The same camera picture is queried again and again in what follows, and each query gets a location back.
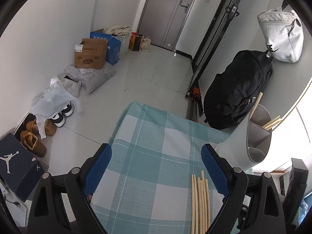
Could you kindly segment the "wooden chopstick on table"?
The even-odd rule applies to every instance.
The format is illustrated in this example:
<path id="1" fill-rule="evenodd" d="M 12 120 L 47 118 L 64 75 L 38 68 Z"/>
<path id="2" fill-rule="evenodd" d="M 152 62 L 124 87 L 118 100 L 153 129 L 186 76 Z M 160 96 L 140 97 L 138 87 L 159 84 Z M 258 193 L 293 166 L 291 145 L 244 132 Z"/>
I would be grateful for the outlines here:
<path id="1" fill-rule="evenodd" d="M 197 178 L 194 175 L 194 188 L 195 188 L 195 233 L 199 233 L 199 225 L 198 225 L 198 188 L 197 188 Z"/>
<path id="2" fill-rule="evenodd" d="M 207 210 L 206 210 L 206 213 L 207 213 L 207 230 L 209 229 L 210 227 L 210 198 L 209 198 L 209 187 L 208 187 L 208 179 L 205 179 L 205 189 L 206 189 L 206 206 L 207 206 Z"/>
<path id="3" fill-rule="evenodd" d="M 194 175 L 191 175 L 191 234 L 195 233 L 195 183 Z"/>
<path id="4" fill-rule="evenodd" d="M 199 231 L 200 231 L 200 234 L 204 234 L 205 211 L 204 211 L 203 182 L 199 177 L 197 178 L 197 186 L 198 186 L 198 197 L 199 197 L 199 223 L 200 223 Z"/>

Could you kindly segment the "navy Jordan shoe box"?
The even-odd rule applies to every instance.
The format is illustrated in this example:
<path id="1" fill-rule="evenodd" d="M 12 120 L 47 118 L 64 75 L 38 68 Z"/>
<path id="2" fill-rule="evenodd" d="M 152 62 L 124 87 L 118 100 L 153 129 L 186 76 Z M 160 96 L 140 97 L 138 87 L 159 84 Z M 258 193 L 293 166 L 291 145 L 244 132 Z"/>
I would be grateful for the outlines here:
<path id="1" fill-rule="evenodd" d="M 11 133 L 0 142 L 0 156 L 1 178 L 25 202 L 44 173 L 41 161 Z"/>

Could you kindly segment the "white utensil holder cylinder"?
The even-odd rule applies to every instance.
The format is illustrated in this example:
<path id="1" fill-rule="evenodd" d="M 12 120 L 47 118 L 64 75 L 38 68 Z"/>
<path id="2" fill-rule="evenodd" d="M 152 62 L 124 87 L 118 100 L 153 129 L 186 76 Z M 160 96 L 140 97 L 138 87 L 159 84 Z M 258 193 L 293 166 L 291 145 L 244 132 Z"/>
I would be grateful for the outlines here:
<path id="1" fill-rule="evenodd" d="M 272 131 L 262 126 L 271 120 L 268 110 L 258 105 L 253 115 L 247 115 L 230 136 L 218 144 L 215 151 L 232 167 L 246 171 L 261 163 L 268 154 Z"/>

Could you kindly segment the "chopstick in holder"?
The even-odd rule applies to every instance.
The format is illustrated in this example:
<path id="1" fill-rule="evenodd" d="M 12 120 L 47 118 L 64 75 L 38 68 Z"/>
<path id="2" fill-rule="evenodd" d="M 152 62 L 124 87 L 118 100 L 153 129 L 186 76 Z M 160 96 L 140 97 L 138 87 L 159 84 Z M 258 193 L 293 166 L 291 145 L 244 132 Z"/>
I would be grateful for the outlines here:
<path id="1" fill-rule="evenodd" d="M 276 124 L 280 123 L 280 121 L 281 121 L 281 118 L 280 118 L 280 116 L 278 116 L 278 117 L 272 119 L 271 121 L 269 121 L 268 123 L 266 123 L 265 125 L 263 125 L 262 128 L 265 130 L 270 130 Z"/>
<path id="2" fill-rule="evenodd" d="M 256 101 L 254 103 L 254 106 L 251 109 L 251 112 L 250 112 L 250 115 L 249 115 L 249 119 L 252 118 L 252 116 L 253 116 L 253 114 L 254 114 L 254 112 L 255 112 L 255 110 L 256 110 L 256 108 L 257 108 L 257 106 L 258 106 L 258 104 L 259 104 L 259 102 L 260 102 L 260 100 L 262 98 L 262 96 L 263 96 L 263 93 L 259 92 L 258 97 L 256 98 Z"/>

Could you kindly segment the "black white sneakers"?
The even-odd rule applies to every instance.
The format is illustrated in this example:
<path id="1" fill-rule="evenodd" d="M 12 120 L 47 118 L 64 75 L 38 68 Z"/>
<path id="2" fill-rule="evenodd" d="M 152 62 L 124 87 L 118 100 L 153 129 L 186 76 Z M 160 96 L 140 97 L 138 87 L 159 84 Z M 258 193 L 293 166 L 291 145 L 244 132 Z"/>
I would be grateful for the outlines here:
<path id="1" fill-rule="evenodd" d="M 73 112 L 74 112 L 74 109 L 73 109 L 71 103 L 69 103 L 69 104 L 67 104 L 65 109 L 63 109 L 59 113 L 56 113 L 50 119 L 57 127 L 62 127 L 66 122 L 66 118 L 71 116 L 73 114 Z"/>

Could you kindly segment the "white plastic bag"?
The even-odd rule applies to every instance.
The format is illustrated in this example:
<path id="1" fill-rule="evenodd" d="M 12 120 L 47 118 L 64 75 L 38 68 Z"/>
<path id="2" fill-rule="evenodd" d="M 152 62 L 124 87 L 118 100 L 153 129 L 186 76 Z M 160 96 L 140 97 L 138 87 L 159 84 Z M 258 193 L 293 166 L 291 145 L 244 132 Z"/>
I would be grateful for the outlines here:
<path id="1" fill-rule="evenodd" d="M 76 111 L 82 112 L 79 99 L 57 83 L 50 86 L 42 97 L 34 99 L 29 108 L 29 113 L 36 117 L 39 134 L 42 139 L 46 138 L 45 121 L 52 118 L 56 113 L 61 112 L 69 103 L 74 106 Z"/>

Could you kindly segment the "teal checked tablecloth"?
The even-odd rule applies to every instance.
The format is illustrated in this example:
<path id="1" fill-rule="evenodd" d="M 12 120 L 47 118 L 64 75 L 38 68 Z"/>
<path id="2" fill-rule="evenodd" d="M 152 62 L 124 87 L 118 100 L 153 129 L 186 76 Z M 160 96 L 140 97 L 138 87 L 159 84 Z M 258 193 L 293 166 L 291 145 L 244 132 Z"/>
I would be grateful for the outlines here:
<path id="1" fill-rule="evenodd" d="M 207 175 L 205 144 L 228 134 L 134 101 L 110 140 L 111 161 L 91 200 L 108 233 L 190 233 L 191 176 Z"/>

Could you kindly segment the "black backpack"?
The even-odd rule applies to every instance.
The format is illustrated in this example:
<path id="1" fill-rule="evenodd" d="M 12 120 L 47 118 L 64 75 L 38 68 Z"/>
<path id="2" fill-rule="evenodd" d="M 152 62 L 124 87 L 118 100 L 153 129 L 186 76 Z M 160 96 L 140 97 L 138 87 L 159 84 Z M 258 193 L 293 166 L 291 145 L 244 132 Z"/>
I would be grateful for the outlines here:
<path id="1" fill-rule="evenodd" d="M 267 51 L 239 51 L 205 94 L 204 122 L 218 130 L 237 126 L 264 90 L 272 75 L 272 61 Z"/>

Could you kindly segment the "grey parcel bag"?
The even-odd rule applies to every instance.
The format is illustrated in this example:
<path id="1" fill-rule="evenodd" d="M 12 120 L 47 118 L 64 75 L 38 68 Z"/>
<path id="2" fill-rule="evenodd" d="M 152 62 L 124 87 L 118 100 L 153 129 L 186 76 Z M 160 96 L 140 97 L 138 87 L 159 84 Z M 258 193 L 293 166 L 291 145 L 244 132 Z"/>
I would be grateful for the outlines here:
<path id="1" fill-rule="evenodd" d="M 71 80 L 81 82 L 87 94 L 95 91 L 115 73 L 114 67 L 109 63 L 105 63 L 101 69 L 76 68 L 69 65 L 66 66 L 63 71 Z"/>

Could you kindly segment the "blue cardboard box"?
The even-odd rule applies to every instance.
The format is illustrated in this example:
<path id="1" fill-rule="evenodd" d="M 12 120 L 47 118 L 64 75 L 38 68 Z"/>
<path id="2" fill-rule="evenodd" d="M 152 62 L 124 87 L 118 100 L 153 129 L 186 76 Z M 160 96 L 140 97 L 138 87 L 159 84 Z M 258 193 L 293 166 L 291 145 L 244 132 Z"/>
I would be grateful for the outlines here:
<path id="1" fill-rule="evenodd" d="M 112 36 L 111 34 L 106 34 L 103 32 L 103 29 L 94 31 L 90 33 L 91 39 L 106 39 L 107 43 L 107 52 L 106 52 L 106 61 L 110 65 L 115 65 L 119 60 L 120 50 L 121 50 L 121 41 Z"/>

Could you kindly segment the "white sling bag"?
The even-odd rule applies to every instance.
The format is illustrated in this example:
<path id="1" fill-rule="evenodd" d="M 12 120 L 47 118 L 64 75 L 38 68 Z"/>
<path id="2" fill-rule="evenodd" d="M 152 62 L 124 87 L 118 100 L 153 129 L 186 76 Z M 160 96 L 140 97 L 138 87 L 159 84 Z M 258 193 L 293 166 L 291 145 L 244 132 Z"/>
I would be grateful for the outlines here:
<path id="1" fill-rule="evenodd" d="M 304 32 L 299 16 L 289 5 L 257 16 L 267 50 L 274 59 L 296 63 L 302 53 Z"/>

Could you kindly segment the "beige paper bag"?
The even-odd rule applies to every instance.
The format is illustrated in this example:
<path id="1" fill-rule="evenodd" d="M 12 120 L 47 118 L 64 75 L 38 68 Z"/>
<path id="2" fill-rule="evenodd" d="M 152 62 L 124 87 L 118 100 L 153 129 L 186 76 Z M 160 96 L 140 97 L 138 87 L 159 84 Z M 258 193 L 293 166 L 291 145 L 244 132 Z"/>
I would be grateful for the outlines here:
<path id="1" fill-rule="evenodd" d="M 148 37 L 143 37 L 140 48 L 143 52 L 150 52 L 151 40 Z"/>

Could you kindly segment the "cream cloth bundle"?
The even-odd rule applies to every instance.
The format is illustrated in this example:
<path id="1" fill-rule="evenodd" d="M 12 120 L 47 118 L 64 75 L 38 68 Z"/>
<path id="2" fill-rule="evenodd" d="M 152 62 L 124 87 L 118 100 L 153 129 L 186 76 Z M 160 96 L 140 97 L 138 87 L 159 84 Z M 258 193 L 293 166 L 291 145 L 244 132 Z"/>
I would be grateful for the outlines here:
<path id="1" fill-rule="evenodd" d="M 130 25 L 115 25 L 106 30 L 106 34 L 110 34 L 113 36 L 122 36 L 131 34 L 131 26 Z"/>

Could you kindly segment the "grey door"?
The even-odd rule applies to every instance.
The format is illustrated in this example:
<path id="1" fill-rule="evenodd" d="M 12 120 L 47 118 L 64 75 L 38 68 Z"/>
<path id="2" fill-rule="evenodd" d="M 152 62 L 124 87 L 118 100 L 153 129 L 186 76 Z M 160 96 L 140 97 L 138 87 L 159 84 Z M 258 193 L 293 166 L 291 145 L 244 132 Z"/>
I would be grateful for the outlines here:
<path id="1" fill-rule="evenodd" d="M 146 0 L 138 34 L 151 44 L 174 51 L 195 0 Z"/>

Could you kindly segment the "black metal frame stand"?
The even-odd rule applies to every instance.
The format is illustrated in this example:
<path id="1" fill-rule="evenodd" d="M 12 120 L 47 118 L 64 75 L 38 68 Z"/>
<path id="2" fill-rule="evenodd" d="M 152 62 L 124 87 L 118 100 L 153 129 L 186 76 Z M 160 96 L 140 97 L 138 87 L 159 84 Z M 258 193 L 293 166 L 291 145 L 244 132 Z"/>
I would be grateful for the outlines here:
<path id="1" fill-rule="evenodd" d="M 192 60 L 193 76 L 185 97 L 197 85 L 201 75 L 214 55 L 231 21 L 239 16 L 238 6 L 241 0 L 221 0 L 204 38 Z"/>

